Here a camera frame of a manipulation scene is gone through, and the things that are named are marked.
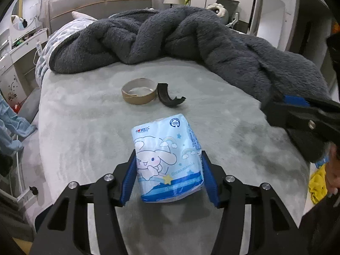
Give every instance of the tape roll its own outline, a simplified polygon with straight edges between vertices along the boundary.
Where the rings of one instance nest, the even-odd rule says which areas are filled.
[[[123,99],[129,104],[147,104],[156,97],[157,83],[148,78],[136,78],[122,87]]]

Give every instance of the yellow star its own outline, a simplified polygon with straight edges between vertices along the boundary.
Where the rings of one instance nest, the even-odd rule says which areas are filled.
[[[169,184],[169,185],[171,184],[172,177],[170,175],[164,176],[163,179],[164,179],[164,184]]]

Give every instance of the rainbow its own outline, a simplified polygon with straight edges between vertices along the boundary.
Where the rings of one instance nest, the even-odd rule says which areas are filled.
[[[162,143],[160,143],[160,146],[169,146],[168,142],[171,143],[171,146],[176,149],[177,148],[177,144],[176,144],[176,141],[174,138],[168,136],[168,137],[165,137],[163,140],[162,140]]]
[[[187,148],[187,149],[183,150],[183,152],[182,152],[182,158],[183,159],[187,159],[189,157],[188,152],[190,152],[191,155],[196,154],[196,152],[193,149]]]

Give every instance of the leather headboard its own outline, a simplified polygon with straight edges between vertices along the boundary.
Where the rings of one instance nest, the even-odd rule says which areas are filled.
[[[45,5],[45,21],[53,33],[73,20],[72,11],[102,19],[125,10],[146,7],[152,7],[152,0],[49,0]]]

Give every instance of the blue tissue package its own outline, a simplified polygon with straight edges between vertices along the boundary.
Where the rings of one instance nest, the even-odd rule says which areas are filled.
[[[135,126],[131,133],[143,201],[171,202],[202,188],[202,149],[182,114]]]

